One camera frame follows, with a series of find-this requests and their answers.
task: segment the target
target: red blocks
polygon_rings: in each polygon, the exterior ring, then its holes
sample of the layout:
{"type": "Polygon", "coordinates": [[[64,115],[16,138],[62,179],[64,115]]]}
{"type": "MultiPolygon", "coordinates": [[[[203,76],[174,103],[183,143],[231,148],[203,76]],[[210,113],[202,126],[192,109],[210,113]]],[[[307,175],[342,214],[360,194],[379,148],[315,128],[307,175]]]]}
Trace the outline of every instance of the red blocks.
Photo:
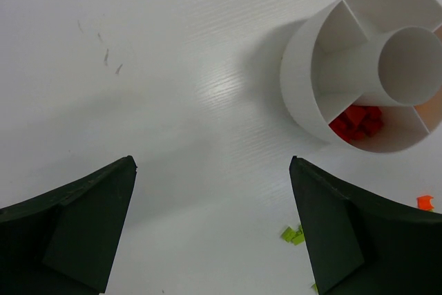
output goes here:
{"type": "Polygon", "coordinates": [[[344,141],[362,140],[375,136],[383,127],[382,112],[377,106],[349,106],[335,120],[330,128],[344,141]]]}

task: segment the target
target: orange plastic piece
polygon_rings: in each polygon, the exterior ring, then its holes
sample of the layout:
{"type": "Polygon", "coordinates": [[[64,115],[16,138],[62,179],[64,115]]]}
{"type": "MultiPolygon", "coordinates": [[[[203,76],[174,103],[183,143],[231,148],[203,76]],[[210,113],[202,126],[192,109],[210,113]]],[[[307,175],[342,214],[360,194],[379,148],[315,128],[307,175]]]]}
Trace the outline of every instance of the orange plastic piece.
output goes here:
{"type": "Polygon", "coordinates": [[[431,205],[431,200],[434,197],[430,196],[430,195],[425,195],[425,196],[421,196],[417,198],[417,207],[420,210],[425,210],[425,211],[430,211],[433,210],[434,207],[431,205]]]}

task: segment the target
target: small debris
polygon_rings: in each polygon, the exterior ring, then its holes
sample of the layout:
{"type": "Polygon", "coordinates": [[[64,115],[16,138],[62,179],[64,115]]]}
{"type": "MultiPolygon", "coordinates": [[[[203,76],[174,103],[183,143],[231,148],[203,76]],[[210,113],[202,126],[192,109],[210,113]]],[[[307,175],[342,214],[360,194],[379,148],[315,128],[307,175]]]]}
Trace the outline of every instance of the small debris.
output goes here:
{"type": "Polygon", "coordinates": [[[115,75],[119,75],[119,70],[122,69],[123,64],[119,65],[117,68],[117,71],[115,72],[115,75]]]}
{"type": "Polygon", "coordinates": [[[77,20],[78,28],[80,29],[81,33],[84,34],[83,29],[81,29],[80,20],[77,20]]]}
{"type": "Polygon", "coordinates": [[[106,50],[106,55],[104,56],[104,65],[107,67],[109,57],[109,49],[106,50]]]}

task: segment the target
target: green plastic piece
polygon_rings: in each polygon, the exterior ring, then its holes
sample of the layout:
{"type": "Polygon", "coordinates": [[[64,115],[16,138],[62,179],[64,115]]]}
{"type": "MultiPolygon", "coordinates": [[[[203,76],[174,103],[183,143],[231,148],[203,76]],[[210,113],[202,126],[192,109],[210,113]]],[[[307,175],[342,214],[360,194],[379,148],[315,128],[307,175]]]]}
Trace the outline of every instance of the green plastic piece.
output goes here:
{"type": "Polygon", "coordinates": [[[282,233],[281,238],[285,242],[293,243],[294,245],[299,245],[300,243],[305,242],[304,231],[302,230],[302,226],[299,225],[297,231],[294,231],[291,227],[288,227],[284,233],[282,233]]]}

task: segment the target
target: white round container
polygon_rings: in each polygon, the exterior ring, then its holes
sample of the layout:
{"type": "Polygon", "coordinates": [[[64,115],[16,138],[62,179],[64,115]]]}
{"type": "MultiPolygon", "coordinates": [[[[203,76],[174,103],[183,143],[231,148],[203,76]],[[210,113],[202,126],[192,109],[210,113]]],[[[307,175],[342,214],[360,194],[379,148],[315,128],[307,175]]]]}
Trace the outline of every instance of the white round container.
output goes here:
{"type": "Polygon", "coordinates": [[[436,0],[337,0],[291,38],[282,97],[295,121],[331,143],[388,153],[442,120],[442,7],[436,0]],[[348,106],[380,106],[385,126],[351,144],[329,123],[348,106]]]}

